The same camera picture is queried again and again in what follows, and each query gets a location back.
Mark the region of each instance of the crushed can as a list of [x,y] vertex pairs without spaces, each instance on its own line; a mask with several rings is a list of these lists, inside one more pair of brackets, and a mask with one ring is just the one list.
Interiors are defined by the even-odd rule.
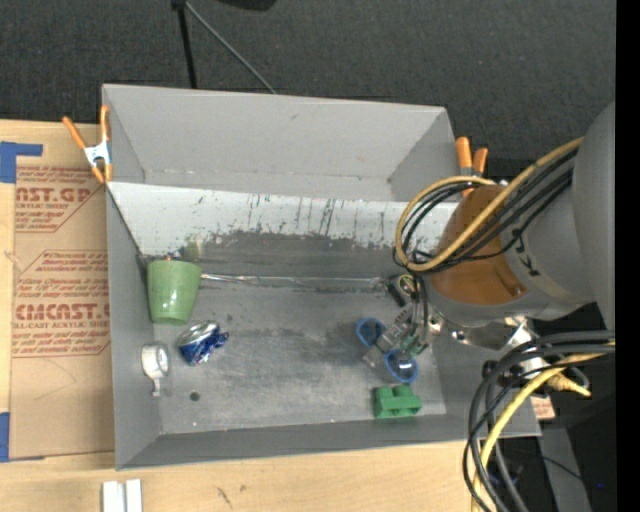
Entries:
[[196,324],[178,338],[178,350],[184,360],[191,366],[199,366],[209,360],[211,351],[222,347],[229,338],[229,333],[222,332],[215,322],[205,321]]

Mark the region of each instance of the cardboard box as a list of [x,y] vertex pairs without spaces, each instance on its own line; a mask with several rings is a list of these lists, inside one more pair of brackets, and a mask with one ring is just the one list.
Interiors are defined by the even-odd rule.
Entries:
[[[94,143],[96,126],[79,129]],[[3,185],[15,196],[9,457],[111,450],[104,187],[62,123],[0,121],[0,141],[42,146]]]

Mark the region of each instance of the gray carpet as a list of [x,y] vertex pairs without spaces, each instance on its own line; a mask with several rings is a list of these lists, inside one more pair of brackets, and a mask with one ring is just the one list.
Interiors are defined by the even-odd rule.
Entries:
[[[278,0],[192,5],[277,89],[446,106],[510,174],[615,98],[616,2]],[[265,91],[188,15],[202,89]],[[169,0],[3,0],[0,116],[94,122],[104,82],[188,87]]]

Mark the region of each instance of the black cable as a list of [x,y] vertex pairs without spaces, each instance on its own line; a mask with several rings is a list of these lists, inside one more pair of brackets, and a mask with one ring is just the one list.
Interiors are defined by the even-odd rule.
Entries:
[[[403,243],[403,249],[406,251],[406,248],[409,244],[411,236],[413,235],[413,232],[415,231],[417,226],[420,224],[422,219],[431,210],[433,210],[433,208],[435,208],[438,204],[442,203],[449,197],[452,197],[469,188],[477,188],[479,186],[480,185],[478,183],[452,183],[452,184],[444,185],[442,188],[438,188],[436,190],[431,191],[430,194],[427,194],[427,196],[425,196],[425,198],[421,200],[421,204],[413,212],[411,212],[411,215],[405,221],[405,224],[402,227],[402,232],[404,233],[404,230],[407,229],[407,226],[409,225],[409,223],[413,221],[413,224],[411,226],[411,229],[409,230],[409,233],[405,235],[405,242]],[[426,206],[428,206],[428,208],[422,211],[419,217],[414,221],[413,220],[414,217],[416,217],[420,212],[420,210],[422,210],[422,208]]]
[[182,46],[184,47],[184,56],[187,59],[187,71],[189,72],[189,84],[192,89],[198,88],[196,79],[196,68],[193,63],[193,54],[191,53],[191,41],[189,39],[189,27],[187,26],[187,18],[184,15],[184,1],[173,0],[172,7],[178,14],[178,23],[180,24],[180,35],[182,36]]
[[[588,352],[588,353],[595,353],[595,352],[613,353],[613,352],[615,352],[615,349],[613,347],[605,347],[605,346],[603,346],[601,344],[597,345],[595,347],[592,346],[592,345],[586,345],[585,346],[585,345],[576,344],[573,347],[572,351],[573,352]],[[539,357],[537,352],[534,352],[531,355],[531,357],[527,357],[526,359],[531,359],[531,358],[535,358],[535,357]],[[568,368],[573,364],[576,364],[576,363],[563,363],[563,364],[557,364],[557,365],[550,365],[550,366],[546,366],[545,369]],[[470,478],[469,473],[468,473],[468,453],[469,453],[469,451],[472,452],[472,455],[473,455],[473,458],[474,458],[474,463],[476,465],[476,471],[478,472],[478,477],[480,478],[480,480],[482,481],[483,485],[487,489],[487,492],[491,496],[492,500],[494,500],[494,503],[496,504],[496,506],[501,511],[508,512],[509,509],[502,502],[502,500],[500,500],[497,492],[495,491],[495,488],[493,487],[493,484],[490,481],[490,477],[489,477],[486,469],[482,465],[482,461],[480,459],[479,444],[477,442],[478,441],[478,434],[479,434],[480,429],[483,427],[483,425],[489,421],[490,415],[495,411],[495,409],[498,407],[498,405],[504,399],[504,397],[508,394],[508,392],[511,391],[511,389],[513,389],[513,387],[515,387],[517,384],[519,384],[527,376],[532,375],[534,373],[539,373],[540,371],[541,370],[536,369],[536,370],[531,370],[529,372],[525,372],[522,375],[520,375],[518,379],[516,379],[516,380],[510,382],[509,384],[507,384],[500,391],[500,393],[496,397],[493,398],[493,400],[491,401],[491,403],[489,404],[488,408],[485,410],[485,412],[483,413],[481,418],[477,421],[477,423],[475,424],[473,429],[471,429],[471,433],[470,433],[470,435],[469,435],[469,437],[467,439],[467,443],[465,445],[465,449],[464,449],[464,453],[463,453],[464,478],[465,478],[465,482],[467,484],[467,487],[469,488],[469,491],[470,491],[471,495],[476,500],[478,505],[481,508],[483,508],[483,510],[489,510],[489,508],[486,506],[486,504],[483,503],[482,498],[480,498],[480,496],[477,494],[477,492],[475,492],[475,489],[473,488],[473,482],[471,481],[471,478]]]
[[[501,233],[502,231],[507,229],[514,219],[519,218],[519,216],[524,211],[526,211],[527,209],[531,208],[535,203],[540,201],[546,194],[548,194],[550,191],[552,191],[554,187],[558,186],[559,184],[562,184],[562,182],[565,181],[566,178],[570,179],[570,175],[571,175],[572,169],[570,169],[569,171],[566,171],[565,173],[563,173],[559,178],[556,178],[551,184],[547,185],[542,191],[539,191],[533,198],[529,199],[524,205],[521,205],[520,207],[518,207],[515,210],[515,212],[511,213],[511,210],[517,204],[522,202],[522,199],[523,199],[524,196],[529,194],[534,188],[536,188],[540,183],[542,183],[543,180],[545,180],[551,173],[555,172],[562,165],[564,165],[565,163],[570,161],[572,158],[574,158],[576,153],[577,153],[577,150],[570,151],[569,153],[563,155],[562,157],[560,157],[559,159],[554,161],[551,165],[549,165],[546,169],[544,169],[543,172],[541,172],[540,174],[535,176],[532,180],[530,180],[529,182],[525,182],[525,184],[522,185],[518,189],[517,193],[507,203],[507,205],[505,205],[496,215],[494,215],[492,217],[492,219],[489,220],[489,222],[485,226],[483,226],[478,232],[476,232],[469,240],[467,240],[460,248],[458,248],[456,250],[456,252],[450,257],[450,258],[453,258],[453,259],[441,263],[440,265],[438,265],[434,269],[431,269],[431,271],[433,271],[433,272],[441,271],[441,270],[444,270],[446,268],[450,268],[453,265],[457,265],[459,263],[462,263],[464,261],[473,261],[472,259],[467,259],[467,258],[476,258],[476,257],[468,256],[469,254],[474,254],[478,250],[480,250],[482,247],[486,246],[493,238],[498,236],[499,233]],[[470,188],[470,184],[463,184],[463,188]],[[557,197],[558,194],[559,194],[559,191],[558,191],[557,194],[553,194],[553,197],[554,198]],[[544,207],[548,206],[548,204],[550,204],[550,202],[551,201],[545,201]],[[425,204],[426,204],[426,199],[424,199],[422,205],[420,205],[420,207],[412,213],[411,217],[407,220],[407,222],[403,226],[403,231],[406,229],[408,223],[411,222],[411,219],[416,215],[417,211],[419,211],[419,209],[422,208]],[[541,211],[542,211],[542,209],[540,209],[540,208],[537,209],[536,210],[536,215],[539,214]],[[413,225],[411,227],[410,235],[413,234],[413,232],[417,228],[417,225],[422,220],[422,218],[426,215],[426,213],[428,213],[428,211],[427,212],[423,212],[422,214],[420,214],[418,219],[413,223]],[[509,215],[509,217],[505,221],[503,221],[502,225],[500,225],[498,228],[496,228],[496,229],[494,229],[493,231],[490,232],[491,228],[493,226],[495,226],[503,217],[505,217],[509,213],[511,213],[511,214]],[[514,236],[512,241],[510,242],[509,248],[513,244],[515,244],[517,242],[517,240],[519,239],[519,235],[522,233],[524,228],[530,224],[530,222],[533,220],[534,217],[535,216],[530,217],[528,219],[528,222],[526,222],[523,225],[523,227],[520,228],[520,230],[518,232],[518,235]],[[403,249],[404,249],[405,253],[406,253],[406,249],[408,247],[409,241],[410,241],[410,236],[407,236],[407,238],[403,242]],[[478,259],[487,259],[487,258],[490,258],[490,257],[497,256],[498,254],[501,254],[502,252],[505,252],[505,251],[506,251],[506,249],[503,249],[502,251],[494,253],[492,255],[485,255],[485,256],[477,257],[477,258]],[[427,259],[433,257],[429,253],[425,253],[425,252],[422,252],[422,251],[416,251],[415,254],[423,256],[423,257],[425,257]]]
[[193,17],[198,20],[198,22],[209,32],[213,37],[215,37],[236,59],[238,59],[251,73],[255,76],[261,83],[264,85],[269,92],[272,94],[277,94],[275,89],[269,85],[269,83],[262,77],[260,73],[258,73],[249,62],[240,55],[233,46],[231,46],[224,38],[218,34],[218,32],[209,25],[206,20],[198,14],[198,12],[193,8],[193,6],[189,2],[184,3],[187,10],[193,15]]
[[[535,196],[530,198],[526,203],[516,208],[515,211],[513,211],[502,224],[500,224],[496,229],[493,230],[493,232],[485,237],[485,240],[480,240],[480,237],[484,236],[487,231],[489,231],[495,224],[499,222],[500,217],[502,215],[506,215],[506,213],[508,212],[506,208],[500,211],[498,215],[494,216],[485,226],[483,226],[482,229],[478,230],[469,240],[467,240],[467,242],[460,246],[452,256],[462,256],[469,252],[478,252],[478,250],[487,245],[502,231],[507,229],[513,223],[514,219],[519,218],[523,212],[529,210],[534,204],[539,202],[545,196],[547,196],[548,194],[552,194],[551,197],[555,199],[563,190],[571,185],[571,174],[572,170],[567,171],[561,176],[554,179],[551,183],[540,190]],[[535,210],[536,215],[540,214],[542,210],[546,208],[550,203],[550,200],[545,201],[543,203],[544,207],[537,208]],[[530,220],[528,220],[527,225],[533,220],[534,217],[529,217]]]
[[[480,430],[480,428],[483,426],[483,424],[487,421],[487,418],[489,417],[489,415],[491,414],[491,411],[494,410],[497,405],[499,404],[500,400],[505,396],[506,391],[509,390],[513,383],[511,383],[510,386],[505,387],[499,394],[498,396],[492,401],[491,407],[489,408],[489,410],[485,411],[485,413],[483,414],[481,420],[477,420],[477,416],[478,416],[478,411],[479,411],[479,407],[480,407],[480,402],[482,401],[482,396],[485,394],[487,388],[489,385],[491,385],[492,383],[494,383],[498,377],[500,376],[501,373],[503,373],[504,371],[506,371],[507,369],[509,369],[511,366],[513,366],[514,364],[519,364],[525,360],[528,359],[532,359],[532,358],[536,358],[536,357],[545,357],[546,355],[552,355],[552,354],[560,354],[563,353],[563,351],[567,351],[567,348],[569,346],[569,344],[571,344],[571,348],[570,348],[570,352],[572,353],[612,353],[615,352],[615,348],[611,347],[611,346],[602,346],[602,345],[591,345],[591,344],[587,344],[587,343],[573,343],[575,340],[585,340],[585,339],[589,339],[591,341],[595,341],[595,340],[608,340],[610,338],[615,338],[615,333],[613,333],[612,331],[589,331],[589,332],[577,332],[577,333],[563,333],[559,336],[556,336],[556,338],[552,338],[552,337],[543,337],[543,338],[539,338],[538,340],[536,340],[534,343],[529,342],[528,344],[523,344],[523,345],[528,345],[529,348],[532,347],[538,347],[538,350],[532,350],[530,352],[521,352],[519,350],[512,350],[511,352],[509,352],[507,355],[505,355],[505,357],[503,357],[500,361],[498,361],[498,363],[496,364],[496,366],[493,368],[493,370],[490,372],[489,375],[487,375],[487,377],[485,377],[485,379],[483,379],[483,381],[480,383],[480,386],[478,387],[478,389],[476,390],[476,394],[473,397],[473,400],[471,402],[471,407],[470,407],[470,414],[469,414],[469,430],[471,432],[471,434],[469,435],[468,441],[467,441],[467,446],[465,447],[465,453],[464,453],[464,464],[467,463],[467,454],[469,449],[471,450],[472,453],[472,457],[474,460],[474,464],[476,465],[476,470],[478,472],[478,476],[480,478],[480,480],[482,481],[483,485],[485,486],[485,488],[487,489],[487,492],[489,493],[489,495],[491,496],[492,500],[495,501],[496,505],[503,511],[507,511],[508,509],[505,507],[504,503],[502,503],[502,501],[500,500],[499,496],[497,495],[490,479],[489,476],[486,472],[486,469],[484,468],[484,466],[482,465],[482,460],[480,457],[480,450],[478,448],[478,443],[477,443],[477,435],[478,432]],[[550,343],[550,341],[552,339],[564,339],[566,340],[568,343],[563,343],[562,346],[548,346],[545,347],[544,345],[551,345],[552,343]]]
[[[485,259],[489,259],[489,258],[494,258],[495,256],[498,256],[500,254],[503,254],[505,252],[507,252],[509,249],[511,249],[511,247],[513,247],[513,245],[515,245],[515,243],[520,239],[522,233],[524,232],[524,230],[531,224],[531,222],[533,222],[533,220],[540,214],[542,213],[542,211],[550,204],[552,203],[556,197],[558,197],[569,185],[566,184],[565,186],[558,188],[550,197],[547,198],[547,200],[544,201],[544,203],[542,205],[540,205],[526,220],[525,222],[522,223],[521,227],[517,230],[515,230],[515,233],[513,234],[513,237],[511,238],[511,240],[505,244],[502,249],[500,249],[497,252],[491,253],[491,254],[483,254],[481,256],[463,256],[463,257],[459,257],[457,259],[452,259],[452,260],[447,260],[439,265],[437,265],[436,267],[429,269],[428,271],[424,272],[423,275],[428,275],[428,274],[434,274],[436,272],[442,272],[443,270],[446,270],[448,268],[454,267],[456,265],[459,265],[460,263],[466,263],[469,261],[479,261],[479,260],[485,260]],[[490,240],[486,241],[485,243],[483,243],[483,245],[480,247],[480,249],[482,247],[484,247],[484,245],[486,245],[487,243],[489,243]],[[416,254],[420,255],[420,256],[424,256],[424,257],[431,257],[430,254],[428,253],[424,253],[422,251],[415,251]]]
[[606,493],[606,494],[613,494],[613,493],[612,493],[611,491],[609,491],[608,489],[603,489],[602,487],[598,486],[597,484],[595,484],[595,483],[593,483],[593,482],[591,482],[591,481],[587,480],[587,479],[586,479],[585,477],[583,477],[582,475],[580,475],[580,474],[576,473],[575,471],[571,470],[570,468],[568,468],[567,466],[565,466],[565,465],[564,465],[564,464],[562,464],[561,462],[558,462],[558,461],[557,461],[557,460],[555,460],[555,459],[552,459],[552,458],[547,457],[547,456],[542,455],[542,454],[540,454],[540,455],[533,455],[533,454],[530,454],[530,453],[528,453],[528,452],[526,452],[526,451],[524,451],[524,450],[518,450],[518,449],[513,449],[513,448],[511,448],[509,451],[510,451],[510,452],[518,452],[518,453],[522,453],[522,454],[524,454],[524,455],[527,455],[529,458],[535,458],[535,457],[538,457],[538,456],[539,456],[541,459],[543,459],[543,460],[545,460],[545,461],[547,461],[547,462],[549,462],[549,463],[553,464],[554,466],[556,466],[556,467],[558,467],[558,468],[562,469],[565,473],[567,473],[567,474],[571,475],[572,477],[574,477],[574,478],[576,478],[576,479],[580,480],[581,482],[584,482],[586,485],[588,485],[589,487],[591,487],[593,490],[596,490],[596,491],[598,491],[598,492],[603,492],[603,493]]

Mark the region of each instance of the wooden table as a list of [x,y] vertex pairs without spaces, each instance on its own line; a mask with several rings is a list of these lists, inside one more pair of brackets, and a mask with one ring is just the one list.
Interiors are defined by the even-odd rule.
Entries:
[[[11,124],[24,134],[47,123]],[[0,412],[8,408],[15,187],[0,183]],[[469,510],[463,442],[116,472],[92,453],[0,464],[0,512],[99,511],[102,482],[142,480],[145,512]]]

